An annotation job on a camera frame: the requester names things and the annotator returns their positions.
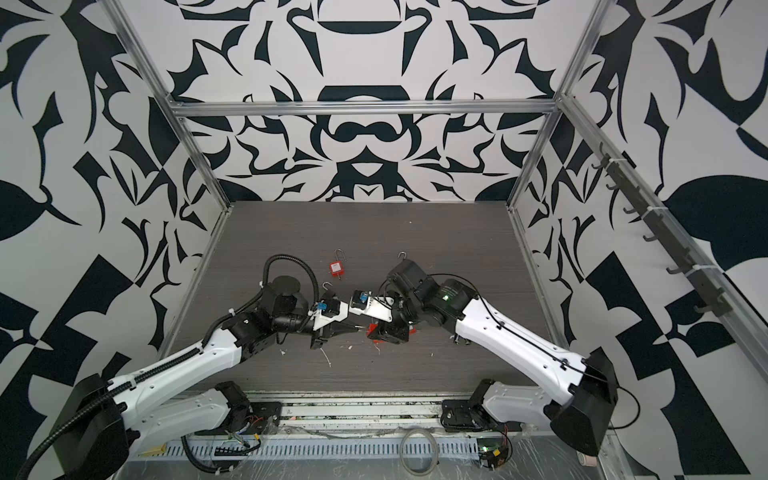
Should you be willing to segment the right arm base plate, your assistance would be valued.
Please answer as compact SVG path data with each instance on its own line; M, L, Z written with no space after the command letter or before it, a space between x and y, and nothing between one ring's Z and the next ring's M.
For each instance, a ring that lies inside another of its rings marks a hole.
M506 423L494 420L479 405L469 400L443 400L441 402L440 425L449 433L506 431L521 432L522 424L516 421Z

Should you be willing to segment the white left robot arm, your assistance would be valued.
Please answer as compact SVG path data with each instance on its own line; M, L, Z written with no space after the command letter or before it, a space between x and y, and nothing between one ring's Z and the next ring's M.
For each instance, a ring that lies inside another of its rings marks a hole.
M219 428L236 433L246 426L250 409L238 385L222 382L186 400L178 394L247 361L280 337L306 335L311 348L319 349L337 335L358 332L348 316L348 303L322 291L305 261L272 255L260 290L215 320L201 340L130 374L80 381L16 476L29 478L44 454L53 451L64 478L108 479L131 457L169 440Z

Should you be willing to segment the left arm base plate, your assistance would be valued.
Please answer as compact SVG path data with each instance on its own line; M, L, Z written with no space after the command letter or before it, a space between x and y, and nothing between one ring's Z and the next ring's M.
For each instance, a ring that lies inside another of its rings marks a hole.
M251 402L230 412L223 428L227 433L265 434L275 430L281 421L283 404L278 401Z

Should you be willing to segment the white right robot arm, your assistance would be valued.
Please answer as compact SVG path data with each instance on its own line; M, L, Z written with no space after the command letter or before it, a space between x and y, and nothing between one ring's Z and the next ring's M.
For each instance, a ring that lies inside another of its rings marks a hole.
M493 353L542 391L526 406L507 395L507 386L489 381L475 391L479 415L498 424L546 424L574 450L596 456L623 388L607 355L569 351L519 325L485 299L468 279L425 272L403 260L387 275L386 292L361 300L362 314L375 319L372 340L403 344L412 328L427 324L451 332Z

